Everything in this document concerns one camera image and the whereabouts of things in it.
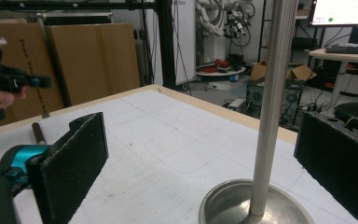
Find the desk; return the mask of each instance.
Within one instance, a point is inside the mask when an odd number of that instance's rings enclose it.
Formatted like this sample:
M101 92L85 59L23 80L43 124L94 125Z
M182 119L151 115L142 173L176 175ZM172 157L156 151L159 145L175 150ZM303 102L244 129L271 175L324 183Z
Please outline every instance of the desk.
M358 75L347 74L348 62L358 63L358 54L332 54L325 53L324 49L317 49L311 51L310 56L320 59L342 61L330 98L329 111L327 112L332 116L334 106L342 91L358 94Z
M252 179L258 120L152 85L0 128L0 158L35 144L39 123L48 144L83 115L103 112L109 159L71 223L198 223L209 190ZM270 184L287 192L315 223L358 223L294 158L296 133L280 128ZM31 190L14 202L22 223L41 223Z

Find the monitor screen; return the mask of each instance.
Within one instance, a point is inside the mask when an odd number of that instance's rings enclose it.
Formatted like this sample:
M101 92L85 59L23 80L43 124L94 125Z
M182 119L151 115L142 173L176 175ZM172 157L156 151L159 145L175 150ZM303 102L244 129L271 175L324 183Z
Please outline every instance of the monitor screen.
M358 26L358 0L312 1L310 26Z

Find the cardboard box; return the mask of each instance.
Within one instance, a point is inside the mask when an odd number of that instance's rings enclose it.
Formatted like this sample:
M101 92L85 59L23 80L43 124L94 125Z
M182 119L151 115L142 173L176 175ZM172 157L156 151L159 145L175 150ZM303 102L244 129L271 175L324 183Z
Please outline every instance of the cardboard box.
M47 29L72 105L140 87L130 23Z
M296 13L297 16L308 17L310 15L310 9L299 9Z
M47 76L51 79L50 89L27 88L27 98L16 100L6 110L7 118L0 126L14 121L42 115L63 108L57 80L48 55L45 38L38 23L0 23L0 37L7 41L2 46L1 64L19 68L29 74Z
M258 80L266 75L266 62L260 62L253 65L251 80ZM302 63L289 63L287 68L286 78L291 79L299 79L306 81L313 77L316 77L316 73L314 73L310 68L308 68L305 64Z

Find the metal pole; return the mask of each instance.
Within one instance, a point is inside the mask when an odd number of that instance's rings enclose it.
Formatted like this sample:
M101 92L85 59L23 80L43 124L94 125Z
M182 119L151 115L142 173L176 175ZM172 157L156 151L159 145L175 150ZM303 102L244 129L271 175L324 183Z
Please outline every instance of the metal pole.
M103 10L155 9L154 3L53 2L53 1L0 1L0 10Z
M161 53L162 85L174 90L176 85L176 74L173 50L172 1L158 0L156 3Z
M274 1L267 73L260 117L250 214L262 217L267 203L297 0Z
M257 61L260 62L260 58L261 58L261 50L263 47L263 30L264 30L264 22L265 19L264 18L266 16L266 3L267 0L264 0L263 2L263 14L262 14L262 18L261 18L261 28L260 28L260 38L258 40L258 55L257 55Z

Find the metal base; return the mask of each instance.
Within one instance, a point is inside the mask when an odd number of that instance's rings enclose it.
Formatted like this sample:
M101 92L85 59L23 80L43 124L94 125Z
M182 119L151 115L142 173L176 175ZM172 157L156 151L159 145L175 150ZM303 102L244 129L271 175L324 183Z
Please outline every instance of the metal base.
M307 211L290 195L269 186L264 216L249 214L253 182L230 180L205 196L200 208L200 223L311 223Z

